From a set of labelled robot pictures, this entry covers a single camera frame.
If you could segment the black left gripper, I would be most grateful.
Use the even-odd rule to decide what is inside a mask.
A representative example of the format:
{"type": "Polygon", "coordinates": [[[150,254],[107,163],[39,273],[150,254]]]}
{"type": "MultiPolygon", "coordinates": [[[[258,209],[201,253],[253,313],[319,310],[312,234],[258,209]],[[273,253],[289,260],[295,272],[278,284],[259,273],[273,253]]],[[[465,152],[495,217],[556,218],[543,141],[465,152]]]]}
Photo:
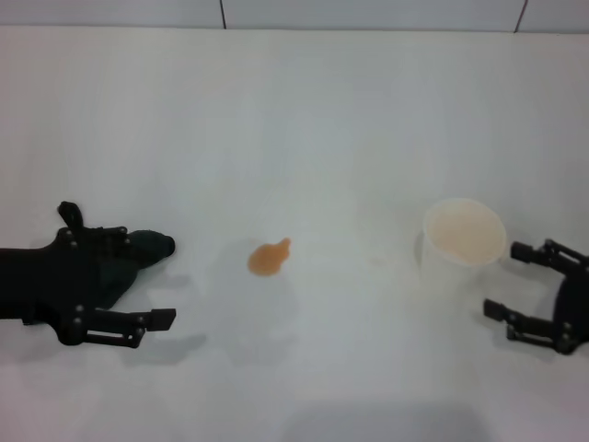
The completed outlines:
{"type": "Polygon", "coordinates": [[[128,244],[126,227],[86,227],[79,206],[61,202],[66,228],[37,249],[0,249],[0,320],[44,323],[60,343],[137,348],[148,332],[171,328],[177,311],[119,312],[96,308],[98,266],[82,244],[128,244]]]}

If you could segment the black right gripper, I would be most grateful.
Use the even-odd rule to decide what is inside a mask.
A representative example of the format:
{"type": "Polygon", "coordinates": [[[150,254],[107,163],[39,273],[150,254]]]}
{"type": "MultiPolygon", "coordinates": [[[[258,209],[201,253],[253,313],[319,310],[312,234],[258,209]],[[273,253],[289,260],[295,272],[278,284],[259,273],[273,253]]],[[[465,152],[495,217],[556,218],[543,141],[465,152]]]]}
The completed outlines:
{"type": "Polygon", "coordinates": [[[510,257],[566,276],[557,294],[553,321],[524,315],[491,299],[483,301],[483,315],[506,324],[508,341],[550,348],[561,355],[572,355],[589,343],[589,255],[546,239],[536,249],[514,241],[510,257]]]}

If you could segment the dark blue rag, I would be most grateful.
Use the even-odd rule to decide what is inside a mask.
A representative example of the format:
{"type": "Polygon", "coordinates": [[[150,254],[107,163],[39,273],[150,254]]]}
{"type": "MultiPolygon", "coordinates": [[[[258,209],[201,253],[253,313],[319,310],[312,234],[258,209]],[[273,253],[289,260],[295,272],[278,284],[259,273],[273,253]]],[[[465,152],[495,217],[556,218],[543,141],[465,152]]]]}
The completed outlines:
{"type": "Polygon", "coordinates": [[[131,288],[139,273],[176,250],[175,240],[153,230],[96,229],[91,250],[98,263],[98,308],[110,309],[131,288]]]}

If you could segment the white paper cup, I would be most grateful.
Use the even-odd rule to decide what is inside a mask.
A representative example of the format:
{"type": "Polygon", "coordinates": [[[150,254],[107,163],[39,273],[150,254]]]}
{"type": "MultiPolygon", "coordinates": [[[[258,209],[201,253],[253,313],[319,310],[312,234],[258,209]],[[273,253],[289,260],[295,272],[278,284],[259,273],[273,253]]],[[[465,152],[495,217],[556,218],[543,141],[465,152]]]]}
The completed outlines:
{"type": "Polygon", "coordinates": [[[422,222],[421,281],[434,297],[460,297],[505,253],[507,233],[485,204],[449,198],[434,204],[422,222]]]}

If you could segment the orange-brown liquid stain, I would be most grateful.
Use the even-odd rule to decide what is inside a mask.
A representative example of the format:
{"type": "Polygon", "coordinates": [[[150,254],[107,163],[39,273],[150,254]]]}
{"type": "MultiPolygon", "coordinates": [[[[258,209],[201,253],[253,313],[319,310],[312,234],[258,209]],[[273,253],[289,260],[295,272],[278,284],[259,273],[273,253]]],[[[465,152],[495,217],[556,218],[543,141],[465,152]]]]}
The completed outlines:
{"type": "Polygon", "coordinates": [[[280,272],[290,256],[291,240],[266,243],[256,248],[248,258],[248,270],[257,276],[272,276],[280,272]]]}

